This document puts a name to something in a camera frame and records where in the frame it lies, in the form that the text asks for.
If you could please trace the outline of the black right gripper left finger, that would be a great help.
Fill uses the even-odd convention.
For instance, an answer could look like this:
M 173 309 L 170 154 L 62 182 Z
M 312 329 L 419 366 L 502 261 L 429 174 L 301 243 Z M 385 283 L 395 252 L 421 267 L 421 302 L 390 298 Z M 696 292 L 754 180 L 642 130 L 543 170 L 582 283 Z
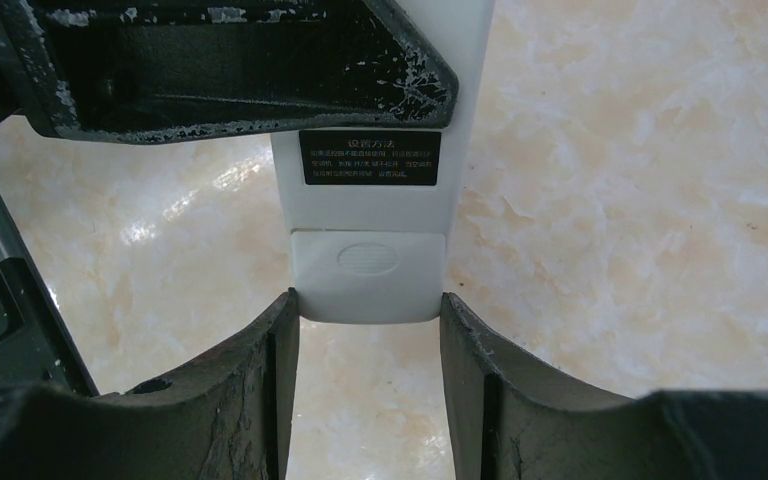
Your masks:
M 0 479 L 282 479 L 299 356 L 297 293 L 126 393 L 0 385 Z

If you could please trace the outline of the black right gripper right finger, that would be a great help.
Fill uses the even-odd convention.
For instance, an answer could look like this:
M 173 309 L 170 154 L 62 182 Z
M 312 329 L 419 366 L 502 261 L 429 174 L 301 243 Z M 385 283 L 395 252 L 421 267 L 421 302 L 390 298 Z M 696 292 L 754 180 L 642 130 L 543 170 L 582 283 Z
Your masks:
M 628 398 L 545 363 L 452 293 L 439 327 L 460 479 L 768 479 L 768 390 Z

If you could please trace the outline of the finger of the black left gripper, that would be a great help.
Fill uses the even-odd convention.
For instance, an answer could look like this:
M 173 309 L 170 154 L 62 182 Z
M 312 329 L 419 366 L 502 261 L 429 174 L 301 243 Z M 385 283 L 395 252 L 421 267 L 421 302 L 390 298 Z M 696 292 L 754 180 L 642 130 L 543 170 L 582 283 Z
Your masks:
M 459 90 L 394 1 L 0 1 L 0 66 L 39 134 L 131 145 L 442 128 Z

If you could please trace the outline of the white battery cover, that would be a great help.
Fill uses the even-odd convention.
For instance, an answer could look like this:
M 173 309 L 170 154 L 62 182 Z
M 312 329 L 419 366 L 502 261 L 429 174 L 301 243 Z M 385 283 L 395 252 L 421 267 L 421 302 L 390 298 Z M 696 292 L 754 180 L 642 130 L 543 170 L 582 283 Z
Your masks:
M 439 316 L 443 234 L 299 230 L 290 245 L 300 314 L 308 320 L 389 325 Z

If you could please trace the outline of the white remote control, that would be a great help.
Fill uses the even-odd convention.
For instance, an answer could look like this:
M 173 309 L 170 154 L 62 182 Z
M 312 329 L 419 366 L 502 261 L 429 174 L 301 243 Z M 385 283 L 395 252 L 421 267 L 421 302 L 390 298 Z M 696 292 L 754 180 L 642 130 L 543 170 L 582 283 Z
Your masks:
M 494 5 L 334 1 L 304 78 L 339 115 L 271 136 L 295 231 L 440 233 L 455 218 Z

